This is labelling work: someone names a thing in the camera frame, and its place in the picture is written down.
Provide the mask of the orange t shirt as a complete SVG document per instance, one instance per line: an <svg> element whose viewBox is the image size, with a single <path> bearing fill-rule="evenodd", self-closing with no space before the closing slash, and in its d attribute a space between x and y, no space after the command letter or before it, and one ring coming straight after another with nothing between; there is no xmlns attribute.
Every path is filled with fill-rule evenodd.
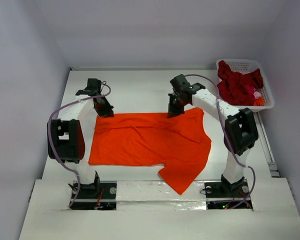
<svg viewBox="0 0 300 240"><path fill-rule="evenodd" d="M204 111L192 108L169 118L166 113L118 113L97 117L88 163L150 167L182 195L207 165L212 141L204 130Z"/></svg>

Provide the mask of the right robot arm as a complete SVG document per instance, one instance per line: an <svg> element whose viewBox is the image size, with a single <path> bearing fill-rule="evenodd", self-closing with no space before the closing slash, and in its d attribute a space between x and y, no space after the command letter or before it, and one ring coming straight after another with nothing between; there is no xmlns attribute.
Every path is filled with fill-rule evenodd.
<svg viewBox="0 0 300 240"><path fill-rule="evenodd" d="M186 105L192 105L220 122L228 150L220 190L225 196L232 196L243 184L247 156L259 138L254 113L247 107L240 109L230 105L201 83L190 84L186 77L180 74L170 80L173 93L168 95L167 117L180 116L185 113Z"/></svg>

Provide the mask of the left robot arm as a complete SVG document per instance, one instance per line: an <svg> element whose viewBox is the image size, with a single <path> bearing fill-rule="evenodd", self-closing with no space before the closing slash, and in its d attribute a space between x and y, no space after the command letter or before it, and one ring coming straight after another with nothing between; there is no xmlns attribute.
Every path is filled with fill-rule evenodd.
<svg viewBox="0 0 300 240"><path fill-rule="evenodd" d="M88 172L88 163L81 163L86 153L82 124L90 112L100 118L115 116L114 107L106 98L110 93L106 81L89 78L73 101L52 112L47 122L48 156L75 174L76 182L69 185L74 193L84 192L91 198L100 194L101 185L98 173Z"/></svg>

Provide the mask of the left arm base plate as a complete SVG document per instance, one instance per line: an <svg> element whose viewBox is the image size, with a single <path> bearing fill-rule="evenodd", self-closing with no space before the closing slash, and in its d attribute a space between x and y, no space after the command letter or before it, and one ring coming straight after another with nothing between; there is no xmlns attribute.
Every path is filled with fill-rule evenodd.
<svg viewBox="0 0 300 240"><path fill-rule="evenodd" d="M99 188L95 188L92 183L82 184L78 196L70 208L72 210L116 210L116 193L116 181L102 181Z"/></svg>

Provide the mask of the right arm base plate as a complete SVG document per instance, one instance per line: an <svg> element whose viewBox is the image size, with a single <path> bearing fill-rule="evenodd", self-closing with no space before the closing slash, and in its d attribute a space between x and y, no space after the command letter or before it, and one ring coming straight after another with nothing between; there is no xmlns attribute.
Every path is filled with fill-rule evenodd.
<svg viewBox="0 0 300 240"><path fill-rule="evenodd" d="M227 190L221 181L208 181L200 193L205 196L208 210L253 209L246 179L232 190Z"/></svg>

